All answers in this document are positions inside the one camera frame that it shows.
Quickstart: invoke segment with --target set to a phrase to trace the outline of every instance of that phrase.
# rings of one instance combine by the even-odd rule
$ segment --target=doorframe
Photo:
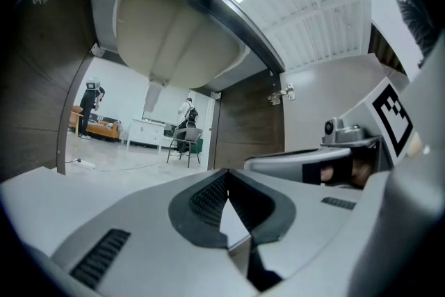
[[[82,80],[86,74],[86,71],[90,67],[94,55],[89,52],[83,59],[79,69],[74,76],[70,89],[68,90],[67,98],[63,105],[62,116],[60,117],[60,124],[58,127],[57,136],[57,157],[56,157],[56,167],[57,172],[64,175],[65,171],[65,157],[66,157],[66,146],[67,146],[67,130],[68,122],[70,121],[71,110],[76,99],[77,91],[82,83]]]
[[[210,135],[210,147],[209,147],[209,162],[207,164],[207,170],[213,170],[215,168],[216,159],[216,143],[218,141],[218,126],[220,123],[221,112],[221,98],[215,100],[215,107],[213,108],[213,119],[211,122],[211,135]]]

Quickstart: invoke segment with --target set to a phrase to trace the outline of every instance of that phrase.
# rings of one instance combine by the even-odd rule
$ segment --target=white floor
[[[188,156],[170,157],[168,150],[158,151],[157,148],[122,145],[100,139],[77,139],[68,132],[66,162],[80,158],[82,161],[95,164],[95,169],[81,167],[74,163],[66,163],[66,175],[79,179],[94,180],[107,183],[110,180],[131,186],[132,190],[155,186],[178,178],[193,175],[207,170],[207,160],[197,162],[196,154],[192,154],[190,168],[187,168]]]

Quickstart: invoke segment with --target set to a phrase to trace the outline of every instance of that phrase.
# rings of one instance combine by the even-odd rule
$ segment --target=chair
[[[178,135],[186,133],[186,136],[184,137],[184,139],[178,138]],[[194,145],[196,148],[196,157],[197,157],[197,162],[200,162],[200,154],[198,154],[197,152],[197,141],[200,139],[202,135],[202,130],[201,129],[196,129],[196,128],[185,128],[185,129],[178,129],[175,131],[175,133],[173,134],[173,140],[170,143],[170,146],[168,148],[168,157],[167,157],[167,163],[168,160],[170,159],[170,151],[172,149],[172,144],[176,141],[177,143],[186,143],[188,144],[188,163],[187,163],[187,168],[190,167],[190,156],[192,155],[192,146]]]

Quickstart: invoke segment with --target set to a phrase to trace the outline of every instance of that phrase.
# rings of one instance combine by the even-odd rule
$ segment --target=orange sofa
[[[82,108],[80,106],[74,106],[73,110],[75,113],[80,113],[82,114]],[[95,114],[90,114],[90,117],[93,117],[95,119],[95,117],[97,117],[97,115]],[[99,135],[99,136],[103,136],[106,138],[110,138],[113,140],[119,140],[119,130],[118,130],[118,121],[116,119],[112,119],[112,118],[104,118],[106,120],[100,120],[98,121],[99,125],[95,125],[92,123],[88,123],[88,126],[86,128],[86,131],[89,134],[93,134],[93,135]],[[110,122],[113,123],[112,127],[106,127],[105,125],[109,124]],[[76,125],[76,117],[75,114],[71,113],[71,117],[70,117],[70,122],[68,124],[68,126],[71,129],[76,129],[75,127]]]

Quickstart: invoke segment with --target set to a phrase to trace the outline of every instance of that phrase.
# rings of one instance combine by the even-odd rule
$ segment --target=air vent
[[[339,198],[334,197],[325,197],[321,200],[322,203],[326,203],[328,205],[333,205],[338,208],[344,208],[353,210],[355,207],[355,203],[349,200],[340,200]]]
[[[130,233],[124,230],[109,230],[72,269],[70,275],[91,289],[95,289],[129,236]]]

